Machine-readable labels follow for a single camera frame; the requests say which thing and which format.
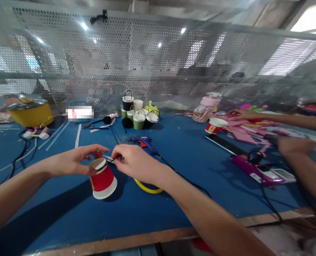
wooden table edge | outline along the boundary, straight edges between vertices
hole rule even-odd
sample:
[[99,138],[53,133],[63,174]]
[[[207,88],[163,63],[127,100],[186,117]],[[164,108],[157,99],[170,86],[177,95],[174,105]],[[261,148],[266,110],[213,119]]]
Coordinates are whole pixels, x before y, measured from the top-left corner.
[[[295,219],[295,218],[306,218],[313,216],[314,213],[309,208],[300,208],[292,211],[282,212],[280,213],[283,219]],[[246,226],[256,226],[261,224],[268,224],[277,222],[278,218],[275,214],[261,214],[251,217],[244,217],[238,219],[238,221]],[[151,233],[144,233],[139,235],[125,236],[115,239],[108,239],[102,241],[95,241],[85,244],[76,244],[68,247],[49,250],[49,251],[41,251],[34,252],[30,254],[24,254],[24,256],[66,256],[66,255],[74,255],[74,256],[85,256],[90,254],[122,250],[137,246],[143,246],[148,244],[154,244],[158,242],[169,242],[173,240],[180,239],[190,239],[199,237],[198,233],[193,227],[189,228],[178,228],[178,229],[170,229],[163,231],[156,231]]]

pink bottle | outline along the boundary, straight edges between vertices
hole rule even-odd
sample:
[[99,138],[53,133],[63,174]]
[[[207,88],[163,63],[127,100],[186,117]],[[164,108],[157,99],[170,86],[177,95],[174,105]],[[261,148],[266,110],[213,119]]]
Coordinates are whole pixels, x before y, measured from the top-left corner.
[[218,92],[208,92],[200,101],[200,105],[193,111],[192,119],[199,123],[205,123],[212,116],[222,96]]

ceiling light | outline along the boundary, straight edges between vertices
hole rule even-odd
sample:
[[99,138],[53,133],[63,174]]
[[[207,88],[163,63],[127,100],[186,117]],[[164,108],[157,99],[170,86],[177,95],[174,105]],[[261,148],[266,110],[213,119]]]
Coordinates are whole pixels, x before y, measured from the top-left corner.
[[84,30],[87,30],[87,29],[88,29],[87,25],[86,25],[84,22],[81,23],[81,26],[82,26],[82,28],[83,28]]

pot lid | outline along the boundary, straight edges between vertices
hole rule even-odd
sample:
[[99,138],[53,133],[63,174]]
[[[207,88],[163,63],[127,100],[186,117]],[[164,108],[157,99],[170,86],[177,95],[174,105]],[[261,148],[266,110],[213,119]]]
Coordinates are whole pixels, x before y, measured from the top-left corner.
[[22,102],[16,102],[13,103],[9,106],[7,106],[6,109],[8,110],[24,110],[24,109],[28,109],[28,108],[35,108],[35,107],[39,107],[41,105],[44,105],[45,103],[47,103],[47,100],[44,99],[27,99],[27,98],[23,98],[21,99]]

hot glue gun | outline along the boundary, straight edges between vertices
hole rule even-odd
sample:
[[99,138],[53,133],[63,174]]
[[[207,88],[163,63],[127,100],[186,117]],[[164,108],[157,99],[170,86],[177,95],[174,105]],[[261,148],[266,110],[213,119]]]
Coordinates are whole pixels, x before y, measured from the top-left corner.
[[149,136],[134,136],[134,137],[130,137],[129,139],[126,139],[126,141],[130,141],[134,143],[140,142],[142,148],[147,147],[150,150],[151,156],[154,156],[154,155],[160,156],[158,151],[150,143],[152,139]]

